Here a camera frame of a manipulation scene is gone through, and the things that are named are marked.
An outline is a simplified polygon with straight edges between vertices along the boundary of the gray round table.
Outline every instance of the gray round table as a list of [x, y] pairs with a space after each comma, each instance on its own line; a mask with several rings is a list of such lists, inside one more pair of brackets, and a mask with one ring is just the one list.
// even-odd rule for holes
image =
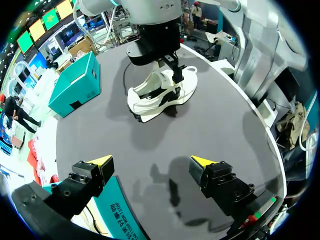
[[[152, 240], [224, 237], [233, 219], [203, 196], [189, 175], [190, 156], [229, 163], [241, 180], [255, 185], [257, 194], [266, 188], [281, 193], [282, 171], [264, 125], [230, 82], [186, 48], [177, 54], [180, 63], [198, 69], [194, 95], [176, 107], [176, 117], [162, 113], [139, 123], [128, 110], [126, 92], [144, 81], [153, 66], [130, 64], [127, 47], [97, 57], [101, 94], [58, 119], [60, 179], [80, 160], [111, 154], [115, 175]], [[180, 202], [172, 204], [171, 195], [177, 194]]]

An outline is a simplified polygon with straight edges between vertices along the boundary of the teal box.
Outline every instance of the teal box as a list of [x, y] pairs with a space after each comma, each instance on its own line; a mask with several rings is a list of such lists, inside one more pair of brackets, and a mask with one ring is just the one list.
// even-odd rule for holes
[[100, 65], [91, 51], [61, 73], [48, 106], [64, 118], [100, 91]]

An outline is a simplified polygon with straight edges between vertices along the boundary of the white sneaker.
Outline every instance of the white sneaker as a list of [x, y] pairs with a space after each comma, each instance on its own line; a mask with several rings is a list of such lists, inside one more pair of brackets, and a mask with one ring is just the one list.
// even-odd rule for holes
[[194, 66], [186, 67], [182, 70], [184, 80], [177, 84], [172, 80], [172, 70], [153, 71], [141, 85], [128, 90], [130, 111], [139, 122], [146, 123], [165, 108], [184, 104], [196, 90], [197, 71]]

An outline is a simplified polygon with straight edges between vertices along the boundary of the shoe sole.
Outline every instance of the shoe sole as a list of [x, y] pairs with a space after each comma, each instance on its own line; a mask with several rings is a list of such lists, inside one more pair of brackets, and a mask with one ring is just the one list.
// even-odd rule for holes
[[142, 114], [142, 115], [138, 115], [136, 113], [134, 113], [130, 107], [127, 105], [127, 107], [129, 108], [130, 113], [133, 114], [133, 116], [135, 117], [135, 119], [139, 122], [139, 123], [146, 123], [152, 119], [154, 119], [155, 117], [157, 117], [158, 115], [160, 115], [167, 107], [170, 106], [179, 106], [179, 105], [184, 105], [191, 97], [192, 95], [195, 93], [197, 89], [195, 89], [193, 92], [191, 92], [189, 95], [178, 99], [178, 100], [173, 100], [173, 101], [168, 101], [166, 102], [164, 105], [158, 107], [157, 109], [151, 111], [151, 113], [149, 114]]

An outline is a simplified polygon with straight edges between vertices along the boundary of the green screen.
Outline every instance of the green screen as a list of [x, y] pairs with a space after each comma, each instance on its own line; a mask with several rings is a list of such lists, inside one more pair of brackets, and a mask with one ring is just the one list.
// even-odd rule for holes
[[19, 47], [24, 54], [33, 44], [31, 37], [29, 33], [26, 31], [24, 34], [21, 35], [21, 37], [18, 38], [17, 40]]
[[47, 30], [49, 30], [59, 22], [55, 8], [48, 11], [48, 13], [43, 16], [43, 22]]
[[[72, 0], [72, 2], [73, 2], [73, 5], [75, 5], [76, 0]], [[78, 10], [78, 9], [79, 9], [79, 6], [77, 6], [76, 9]]]

